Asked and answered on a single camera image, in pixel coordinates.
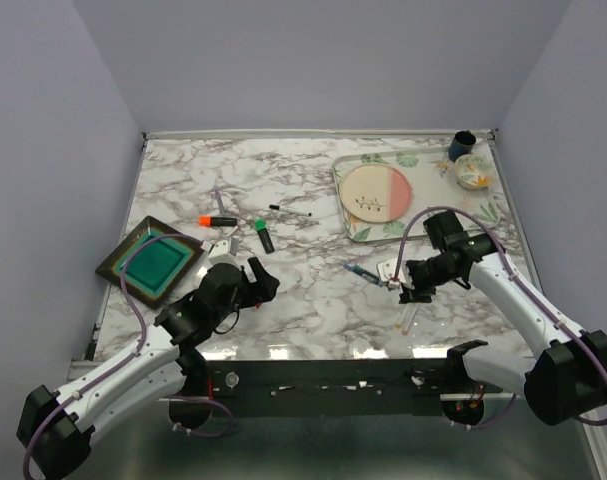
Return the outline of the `pink cap white marker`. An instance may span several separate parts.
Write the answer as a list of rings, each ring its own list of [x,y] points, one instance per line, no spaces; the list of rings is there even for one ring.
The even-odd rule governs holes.
[[[403,312],[401,321],[401,334],[407,336],[414,321],[419,305],[417,303],[408,303]]]

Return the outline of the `yellow cap white marker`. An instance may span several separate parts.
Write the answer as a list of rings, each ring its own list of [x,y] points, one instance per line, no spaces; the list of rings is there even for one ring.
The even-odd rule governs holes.
[[[399,315],[399,318],[395,324],[395,328],[396,329],[403,329],[403,325],[407,319],[407,317],[409,316],[410,312],[412,310],[412,305],[411,304],[406,304],[401,312],[401,314]]]

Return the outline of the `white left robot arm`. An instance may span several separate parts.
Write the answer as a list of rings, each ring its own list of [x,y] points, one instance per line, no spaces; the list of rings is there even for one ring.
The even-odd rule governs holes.
[[[248,263],[211,266],[196,289],[165,307],[110,360],[55,390],[32,390],[17,427],[24,477],[37,466],[47,479],[66,478],[118,421],[149,402],[179,392],[192,395],[206,385],[207,363],[198,345],[229,316],[272,301],[280,286],[258,258]]]

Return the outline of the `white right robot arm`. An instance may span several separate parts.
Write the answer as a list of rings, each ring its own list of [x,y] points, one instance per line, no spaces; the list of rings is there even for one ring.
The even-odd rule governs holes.
[[[607,335],[586,331],[561,314],[514,267],[496,235],[484,228],[470,236],[454,207],[428,207],[412,218],[421,222],[438,255],[425,260],[397,258],[388,281],[402,304],[426,303],[437,287],[454,282],[483,292],[526,341],[535,359],[503,355],[484,341],[449,350],[443,379],[463,392],[490,383],[523,397],[532,413],[553,426],[574,419],[607,426]]]

